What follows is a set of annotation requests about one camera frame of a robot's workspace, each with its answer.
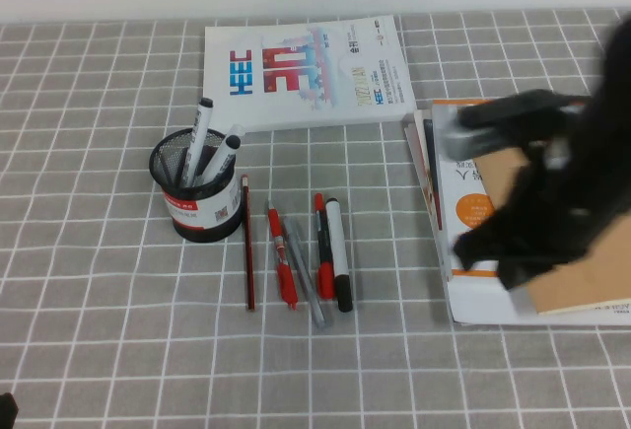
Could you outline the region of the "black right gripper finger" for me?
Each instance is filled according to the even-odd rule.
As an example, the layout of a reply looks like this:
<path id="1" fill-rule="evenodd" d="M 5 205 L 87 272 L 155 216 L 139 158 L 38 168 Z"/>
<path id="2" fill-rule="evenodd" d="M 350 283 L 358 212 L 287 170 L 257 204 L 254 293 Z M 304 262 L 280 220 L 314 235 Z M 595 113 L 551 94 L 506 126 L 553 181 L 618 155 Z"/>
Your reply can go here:
<path id="1" fill-rule="evenodd" d="M 497 275 L 503 287 L 510 291 L 552 271 L 557 266 L 582 259 L 587 252 L 587 249 L 501 250 L 497 256 Z"/>
<path id="2" fill-rule="evenodd" d="M 476 263 L 493 261 L 496 266 L 502 262 L 508 246 L 507 236 L 499 230 L 478 227 L 460 235 L 453 247 L 454 253 L 466 271 Z"/>

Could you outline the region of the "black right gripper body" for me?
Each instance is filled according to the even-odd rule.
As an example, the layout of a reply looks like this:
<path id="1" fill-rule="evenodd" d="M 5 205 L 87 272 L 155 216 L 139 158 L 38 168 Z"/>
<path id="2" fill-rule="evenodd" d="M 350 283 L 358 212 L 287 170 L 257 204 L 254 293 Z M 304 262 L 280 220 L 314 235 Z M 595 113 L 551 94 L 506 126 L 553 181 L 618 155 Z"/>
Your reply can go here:
<path id="1" fill-rule="evenodd" d="M 571 141 L 549 159 L 555 144 L 521 148 L 520 167 L 501 217 L 501 271 L 548 271 L 583 257 L 616 216 L 616 165 L 611 140 Z"/>

